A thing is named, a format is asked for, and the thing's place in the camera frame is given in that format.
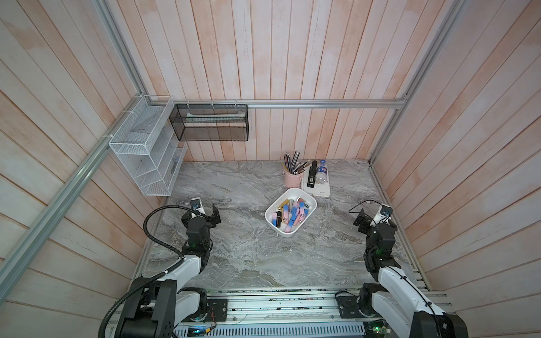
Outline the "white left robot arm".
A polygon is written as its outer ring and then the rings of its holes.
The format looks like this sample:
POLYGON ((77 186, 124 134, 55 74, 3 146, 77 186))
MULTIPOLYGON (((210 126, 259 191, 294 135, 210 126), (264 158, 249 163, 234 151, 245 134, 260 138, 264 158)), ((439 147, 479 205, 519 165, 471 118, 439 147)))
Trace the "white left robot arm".
POLYGON ((186 284, 207 266, 214 247, 210 229, 219 223, 219 210, 213 206, 212 213, 205 214, 200 198, 192 199, 188 207, 165 205, 153 210, 143 222, 143 231, 153 243, 175 253, 178 260, 156 275, 135 279, 104 316, 98 336, 106 336, 107 325, 119 307, 123 309, 115 337, 176 337, 175 328, 184 319, 205 318, 210 314, 207 291, 186 284), (154 214, 169 208, 185 211, 181 221, 187 240, 181 249, 155 238, 148 229, 154 214))

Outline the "brown lip gloss tube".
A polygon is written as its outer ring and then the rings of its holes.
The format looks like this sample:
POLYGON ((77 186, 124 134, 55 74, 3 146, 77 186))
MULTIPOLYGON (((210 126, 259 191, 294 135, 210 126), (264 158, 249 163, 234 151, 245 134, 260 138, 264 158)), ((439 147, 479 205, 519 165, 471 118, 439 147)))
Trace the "brown lip gloss tube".
POLYGON ((304 205, 304 208, 307 208, 307 209, 310 209, 311 206, 310 204, 308 204, 303 198, 298 198, 297 201, 300 203, 300 204, 303 204, 304 205))

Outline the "pink blue lipstick silver cap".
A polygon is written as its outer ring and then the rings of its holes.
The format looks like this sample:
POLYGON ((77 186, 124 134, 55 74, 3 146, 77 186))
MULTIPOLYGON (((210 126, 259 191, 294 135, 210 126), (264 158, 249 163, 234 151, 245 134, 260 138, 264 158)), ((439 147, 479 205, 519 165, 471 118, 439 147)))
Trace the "pink blue lipstick silver cap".
POLYGON ((285 224, 288 223, 289 215, 290 215, 290 204, 288 204, 287 206, 284 206, 284 208, 283 208, 283 212, 282 212, 282 222, 283 223, 285 223, 285 224))

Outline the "blue pink gradient lipstick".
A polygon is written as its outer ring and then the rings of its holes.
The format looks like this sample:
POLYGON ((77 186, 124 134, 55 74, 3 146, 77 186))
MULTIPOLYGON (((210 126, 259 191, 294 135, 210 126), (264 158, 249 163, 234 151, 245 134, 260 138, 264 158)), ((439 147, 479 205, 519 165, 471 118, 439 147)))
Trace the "blue pink gradient lipstick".
POLYGON ((277 217, 278 217, 277 212, 273 212, 271 220, 272 220, 273 226, 275 226, 275 227, 277 226, 277 217))

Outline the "white plastic storage box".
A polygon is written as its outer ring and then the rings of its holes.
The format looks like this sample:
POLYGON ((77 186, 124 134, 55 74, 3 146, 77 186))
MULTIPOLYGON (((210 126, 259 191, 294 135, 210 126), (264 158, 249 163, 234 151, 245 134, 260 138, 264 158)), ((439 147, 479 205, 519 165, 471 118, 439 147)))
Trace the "white plastic storage box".
POLYGON ((272 230, 282 237, 291 237, 316 209, 314 197, 299 188, 290 188, 267 208, 264 216, 272 230))

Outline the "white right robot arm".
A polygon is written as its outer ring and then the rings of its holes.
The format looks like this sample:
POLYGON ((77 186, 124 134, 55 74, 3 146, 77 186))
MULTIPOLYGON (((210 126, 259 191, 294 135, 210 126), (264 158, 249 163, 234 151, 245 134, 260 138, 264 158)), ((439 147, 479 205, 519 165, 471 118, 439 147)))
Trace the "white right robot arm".
POLYGON ((357 298, 358 312, 381 317, 398 337, 468 337, 466 323, 448 313, 408 279, 393 256, 397 226, 393 210, 381 204, 375 216, 360 210, 354 221, 366 235, 363 254, 366 270, 375 282, 363 285, 357 298))

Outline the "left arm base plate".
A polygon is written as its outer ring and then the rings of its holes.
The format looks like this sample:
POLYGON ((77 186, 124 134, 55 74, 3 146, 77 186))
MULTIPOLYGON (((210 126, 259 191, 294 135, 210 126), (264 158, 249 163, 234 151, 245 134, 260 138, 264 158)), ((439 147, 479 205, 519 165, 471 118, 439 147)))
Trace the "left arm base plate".
POLYGON ((228 316, 228 300, 225 298, 208 299, 207 300, 207 316, 206 323, 222 323, 227 320, 228 316))

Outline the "black lipstick with gold band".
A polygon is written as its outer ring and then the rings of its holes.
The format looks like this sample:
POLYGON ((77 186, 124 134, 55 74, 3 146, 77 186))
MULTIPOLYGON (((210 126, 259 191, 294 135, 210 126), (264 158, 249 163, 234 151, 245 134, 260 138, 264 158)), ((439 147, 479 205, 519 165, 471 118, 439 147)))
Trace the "black lipstick with gold band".
POLYGON ((282 213, 280 211, 278 211, 276 213, 276 228, 281 227, 281 222, 282 222, 282 213))

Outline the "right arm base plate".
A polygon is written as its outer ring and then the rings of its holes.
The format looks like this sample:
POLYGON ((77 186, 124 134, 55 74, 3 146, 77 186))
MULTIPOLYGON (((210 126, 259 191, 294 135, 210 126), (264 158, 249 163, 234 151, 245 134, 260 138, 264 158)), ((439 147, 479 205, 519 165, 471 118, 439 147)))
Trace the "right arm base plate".
POLYGON ((342 319, 369 318, 359 310, 355 295, 340 293, 335 296, 335 301, 338 304, 338 311, 342 319))

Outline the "slim pink lip gloss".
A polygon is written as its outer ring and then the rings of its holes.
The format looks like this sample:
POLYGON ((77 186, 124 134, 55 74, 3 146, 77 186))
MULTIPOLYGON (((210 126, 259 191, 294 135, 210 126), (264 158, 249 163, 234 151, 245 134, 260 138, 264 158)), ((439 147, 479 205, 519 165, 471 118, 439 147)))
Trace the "slim pink lip gloss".
POLYGON ((294 232, 296 231, 296 229, 298 228, 299 224, 302 223, 305 219, 305 215, 304 214, 298 214, 295 219, 290 219, 290 222, 288 224, 288 227, 286 228, 286 232, 287 233, 291 233, 291 232, 294 232))

